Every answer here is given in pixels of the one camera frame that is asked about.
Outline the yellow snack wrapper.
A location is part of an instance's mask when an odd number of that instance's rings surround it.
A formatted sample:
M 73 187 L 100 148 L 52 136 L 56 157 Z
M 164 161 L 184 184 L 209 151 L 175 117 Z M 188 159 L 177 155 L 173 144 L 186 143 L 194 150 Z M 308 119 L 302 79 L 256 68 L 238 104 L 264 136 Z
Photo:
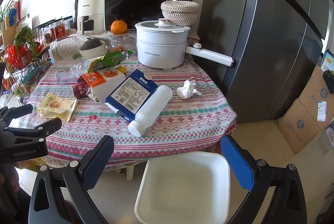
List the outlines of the yellow snack wrapper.
M 37 107 L 37 112 L 44 118 L 60 118 L 69 122 L 77 105 L 77 100 L 58 97 L 48 93 Z

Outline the red drink can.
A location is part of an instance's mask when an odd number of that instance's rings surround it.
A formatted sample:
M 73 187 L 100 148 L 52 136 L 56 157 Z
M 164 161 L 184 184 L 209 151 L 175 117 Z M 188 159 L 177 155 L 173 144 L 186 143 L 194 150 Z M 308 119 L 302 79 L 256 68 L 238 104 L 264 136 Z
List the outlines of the red drink can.
M 90 86 L 85 81 L 73 84 L 72 91 L 74 93 L 74 97 L 77 99 L 85 97 L 89 88 Z

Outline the clear plastic water bottle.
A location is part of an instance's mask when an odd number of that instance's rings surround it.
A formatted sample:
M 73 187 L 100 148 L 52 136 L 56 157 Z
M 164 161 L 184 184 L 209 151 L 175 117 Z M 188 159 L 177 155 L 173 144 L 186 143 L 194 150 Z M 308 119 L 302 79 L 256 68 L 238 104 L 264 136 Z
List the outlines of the clear plastic water bottle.
M 56 83 L 58 85 L 71 85 L 78 81 L 82 74 L 87 72 L 85 62 L 74 64 L 56 73 Z

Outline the white orange fries carton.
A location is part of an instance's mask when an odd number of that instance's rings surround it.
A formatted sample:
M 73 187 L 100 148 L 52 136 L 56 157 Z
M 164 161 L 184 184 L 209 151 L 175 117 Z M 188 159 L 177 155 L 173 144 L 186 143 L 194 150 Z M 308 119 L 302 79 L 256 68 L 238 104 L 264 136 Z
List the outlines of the white orange fries carton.
M 125 75 L 114 67 L 104 68 L 94 72 L 82 74 L 77 83 L 85 81 L 89 86 L 87 95 L 94 102 L 101 105 L 124 80 Z

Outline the blue milk carton box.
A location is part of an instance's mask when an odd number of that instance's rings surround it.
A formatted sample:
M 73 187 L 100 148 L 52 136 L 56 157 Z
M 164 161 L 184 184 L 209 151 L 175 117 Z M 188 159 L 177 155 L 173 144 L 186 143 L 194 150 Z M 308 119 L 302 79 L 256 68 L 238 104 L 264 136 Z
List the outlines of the blue milk carton box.
M 135 114 L 153 95 L 158 85 L 140 70 L 134 70 L 105 99 L 105 105 L 131 122 Z

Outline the white yogurt bottle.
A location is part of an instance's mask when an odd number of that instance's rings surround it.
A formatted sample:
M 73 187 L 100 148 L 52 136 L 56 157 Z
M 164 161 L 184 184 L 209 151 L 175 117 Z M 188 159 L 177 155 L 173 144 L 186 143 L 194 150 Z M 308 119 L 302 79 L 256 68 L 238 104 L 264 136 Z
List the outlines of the white yogurt bottle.
M 144 136 L 146 129 L 151 127 L 168 102 L 173 92 L 170 87 L 160 85 L 144 105 L 135 114 L 135 119 L 128 125 L 128 130 L 136 137 Z

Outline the green snack bag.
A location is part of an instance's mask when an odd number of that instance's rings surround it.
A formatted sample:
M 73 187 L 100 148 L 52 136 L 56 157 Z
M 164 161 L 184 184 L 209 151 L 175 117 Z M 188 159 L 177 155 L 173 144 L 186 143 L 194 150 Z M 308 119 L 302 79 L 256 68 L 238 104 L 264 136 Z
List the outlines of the green snack bag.
M 87 72 L 94 72 L 109 67 L 116 67 L 120 62 L 127 60 L 135 51 L 127 49 L 126 51 L 116 50 L 109 52 L 104 56 L 86 60 Z

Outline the white tissue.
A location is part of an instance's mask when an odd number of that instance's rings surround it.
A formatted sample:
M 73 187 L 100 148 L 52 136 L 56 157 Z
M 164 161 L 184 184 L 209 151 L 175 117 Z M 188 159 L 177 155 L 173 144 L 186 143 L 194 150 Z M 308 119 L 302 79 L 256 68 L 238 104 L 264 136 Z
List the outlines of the white tissue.
M 195 81 L 186 80 L 182 87 L 177 88 L 177 95 L 180 99 L 189 99 L 194 95 L 201 96 L 201 93 L 196 89 Z

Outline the white plastic trash bin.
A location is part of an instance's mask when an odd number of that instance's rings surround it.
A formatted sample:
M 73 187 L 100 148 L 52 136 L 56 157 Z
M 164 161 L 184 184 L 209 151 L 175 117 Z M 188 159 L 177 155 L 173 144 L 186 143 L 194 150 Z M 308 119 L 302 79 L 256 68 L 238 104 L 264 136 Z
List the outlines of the white plastic trash bin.
M 225 223 L 230 167 L 224 156 L 193 151 L 147 161 L 134 211 L 141 223 Z

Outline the green leafy vegetable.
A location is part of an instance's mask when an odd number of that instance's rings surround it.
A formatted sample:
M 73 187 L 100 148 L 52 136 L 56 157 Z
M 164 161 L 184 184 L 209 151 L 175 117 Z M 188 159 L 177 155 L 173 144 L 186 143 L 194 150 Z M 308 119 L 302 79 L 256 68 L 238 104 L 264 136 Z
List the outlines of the green leafy vegetable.
M 21 50 L 22 47 L 29 50 L 33 58 L 37 57 L 34 34 L 32 29 L 28 26 L 22 27 L 14 38 L 14 48 L 20 55 L 23 55 L 23 51 Z

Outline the white dotted cloth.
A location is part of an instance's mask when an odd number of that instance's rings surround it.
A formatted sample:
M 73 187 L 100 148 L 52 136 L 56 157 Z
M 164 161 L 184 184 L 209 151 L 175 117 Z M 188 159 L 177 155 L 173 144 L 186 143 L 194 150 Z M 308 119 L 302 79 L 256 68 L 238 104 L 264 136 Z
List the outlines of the white dotted cloth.
M 72 34 L 60 41 L 53 41 L 50 44 L 50 56 L 56 61 L 64 59 L 72 59 L 75 54 L 79 54 L 79 49 L 85 41 L 88 40 L 88 36 Z

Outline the white stacked bowls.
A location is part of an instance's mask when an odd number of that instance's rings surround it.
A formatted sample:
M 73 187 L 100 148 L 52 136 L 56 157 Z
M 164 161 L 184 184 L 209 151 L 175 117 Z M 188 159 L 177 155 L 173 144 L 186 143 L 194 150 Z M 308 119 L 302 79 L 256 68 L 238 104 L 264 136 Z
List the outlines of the white stacked bowls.
M 91 49 L 91 50 L 81 50 L 79 48 L 79 52 L 74 54 L 73 59 L 81 59 L 81 60 L 89 60 L 98 56 L 103 56 L 108 53 L 109 47 L 105 43 L 101 41 L 101 46 Z

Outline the dark green squash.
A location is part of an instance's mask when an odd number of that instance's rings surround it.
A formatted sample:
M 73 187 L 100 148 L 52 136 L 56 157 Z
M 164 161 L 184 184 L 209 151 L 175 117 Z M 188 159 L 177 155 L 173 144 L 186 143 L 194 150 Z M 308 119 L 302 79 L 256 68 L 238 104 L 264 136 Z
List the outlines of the dark green squash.
M 81 50 L 91 50 L 101 46 L 101 40 L 98 38 L 88 38 L 83 46 L 80 48 Z

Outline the red label spice jar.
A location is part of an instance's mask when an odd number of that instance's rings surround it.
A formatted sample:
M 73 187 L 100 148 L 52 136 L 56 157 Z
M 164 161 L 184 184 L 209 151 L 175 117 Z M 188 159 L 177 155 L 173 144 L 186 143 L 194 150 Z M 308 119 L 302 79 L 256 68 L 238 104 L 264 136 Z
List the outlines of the red label spice jar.
M 54 23 L 53 30 L 57 41 L 66 38 L 66 27 L 63 19 L 59 19 Z

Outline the glass jar with tomatoes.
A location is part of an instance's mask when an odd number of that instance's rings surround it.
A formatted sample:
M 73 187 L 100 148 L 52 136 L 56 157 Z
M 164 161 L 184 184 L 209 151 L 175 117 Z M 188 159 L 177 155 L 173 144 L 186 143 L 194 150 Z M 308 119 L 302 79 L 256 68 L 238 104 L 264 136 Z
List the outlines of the glass jar with tomatoes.
M 114 52 L 117 50 L 120 50 L 122 53 L 128 50 L 130 50 L 131 52 L 137 50 L 136 41 L 133 37 L 129 36 L 129 32 L 111 35 L 109 51 Z

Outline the orange tangerine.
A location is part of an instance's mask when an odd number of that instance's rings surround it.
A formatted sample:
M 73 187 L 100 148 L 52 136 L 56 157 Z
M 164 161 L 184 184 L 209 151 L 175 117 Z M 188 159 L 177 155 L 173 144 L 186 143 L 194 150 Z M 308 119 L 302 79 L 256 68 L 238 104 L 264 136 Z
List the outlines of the orange tangerine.
M 127 24 L 123 20 L 115 20 L 110 26 L 110 31 L 113 34 L 123 34 L 127 31 Z

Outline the cream air fryer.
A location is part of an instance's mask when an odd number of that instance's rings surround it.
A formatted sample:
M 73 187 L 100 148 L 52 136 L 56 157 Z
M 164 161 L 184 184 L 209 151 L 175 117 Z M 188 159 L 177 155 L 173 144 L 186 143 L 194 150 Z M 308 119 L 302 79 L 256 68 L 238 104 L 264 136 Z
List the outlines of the cream air fryer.
M 105 0 L 78 0 L 77 28 L 79 34 L 105 32 Z

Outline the patterned tablecloth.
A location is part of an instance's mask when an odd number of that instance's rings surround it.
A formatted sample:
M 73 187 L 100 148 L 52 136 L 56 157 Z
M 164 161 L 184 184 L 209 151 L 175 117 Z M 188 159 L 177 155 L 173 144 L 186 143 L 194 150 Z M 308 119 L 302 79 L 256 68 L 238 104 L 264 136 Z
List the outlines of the patterned tablecloth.
M 79 160 L 105 135 L 114 140 L 108 169 L 121 169 L 151 158 L 214 146 L 235 129 L 237 114 L 217 85 L 191 58 L 171 70 L 142 65 L 136 54 L 122 62 L 126 78 L 103 84 L 101 102 L 76 99 L 70 85 L 58 85 L 56 73 L 74 65 L 52 65 L 29 98 L 33 112 L 19 119 L 21 128 L 46 122 L 38 110 L 49 95 L 75 102 L 60 130 L 46 138 L 47 155 L 19 163 L 20 168 L 64 167 Z

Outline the white electric cooking pot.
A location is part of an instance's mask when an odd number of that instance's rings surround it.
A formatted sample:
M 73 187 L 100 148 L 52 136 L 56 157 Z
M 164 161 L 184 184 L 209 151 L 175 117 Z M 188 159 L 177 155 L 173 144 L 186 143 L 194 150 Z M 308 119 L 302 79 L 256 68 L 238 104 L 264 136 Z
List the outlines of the white electric cooking pot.
M 176 68 L 183 63 L 186 54 L 227 67 L 234 63 L 232 57 L 206 50 L 198 42 L 189 44 L 190 27 L 172 25 L 166 19 L 158 19 L 137 23 L 135 28 L 138 60 L 147 67 L 163 70 Z

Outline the black microwave oven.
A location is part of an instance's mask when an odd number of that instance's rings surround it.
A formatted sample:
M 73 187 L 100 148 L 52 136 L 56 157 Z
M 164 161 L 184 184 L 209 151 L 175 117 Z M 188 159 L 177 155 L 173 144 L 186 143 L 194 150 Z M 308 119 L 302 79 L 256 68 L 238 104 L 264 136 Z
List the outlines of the black microwave oven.
M 105 28 L 109 32 L 111 24 L 122 20 L 128 30 L 142 21 L 162 18 L 161 4 L 168 0 L 105 0 Z

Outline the woven rattan basket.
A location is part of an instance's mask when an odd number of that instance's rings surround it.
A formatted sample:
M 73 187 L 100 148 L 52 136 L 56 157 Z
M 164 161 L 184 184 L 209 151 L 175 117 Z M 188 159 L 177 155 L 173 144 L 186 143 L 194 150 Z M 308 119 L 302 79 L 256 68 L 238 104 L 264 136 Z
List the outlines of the woven rattan basket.
M 165 19 L 178 26 L 192 26 L 199 17 L 200 5 L 186 0 L 168 0 L 161 4 Z

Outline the dark grey refrigerator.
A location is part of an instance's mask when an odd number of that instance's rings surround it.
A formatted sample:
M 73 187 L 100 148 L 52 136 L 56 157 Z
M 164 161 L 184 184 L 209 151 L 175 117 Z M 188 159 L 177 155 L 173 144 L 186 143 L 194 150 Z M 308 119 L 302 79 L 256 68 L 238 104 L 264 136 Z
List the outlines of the dark grey refrigerator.
M 204 48 L 231 67 L 203 58 L 238 122 L 283 116 L 306 86 L 323 48 L 329 0 L 203 0 Z

